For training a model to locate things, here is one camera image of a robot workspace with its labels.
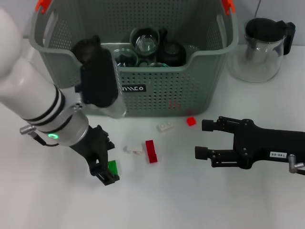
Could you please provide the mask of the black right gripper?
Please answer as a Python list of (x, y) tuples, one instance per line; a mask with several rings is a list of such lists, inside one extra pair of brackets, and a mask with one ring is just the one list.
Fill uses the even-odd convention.
[(212, 167), (240, 167), (250, 169), (257, 161), (288, 162), (295, 155), (296, 163), (305, 161), (305, 133), (265, 129), (250, 119), (233, 119), (224, 116), (202, 120), (202, 130), (234, 134), (233, 150), (211, 150), (196, 146), (195, 158), (211, 161)]

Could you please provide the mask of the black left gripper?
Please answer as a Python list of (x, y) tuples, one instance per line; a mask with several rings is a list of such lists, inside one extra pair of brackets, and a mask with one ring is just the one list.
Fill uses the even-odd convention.
[(108, 150), (114, 149), (114, 143), (100, 125), (89, 126), (85, 136), (76, 144), (70, 146), (84, 157), (90, 167), (90, 174), (97, 177), (105, 186), (120, 180), (108, 167)]

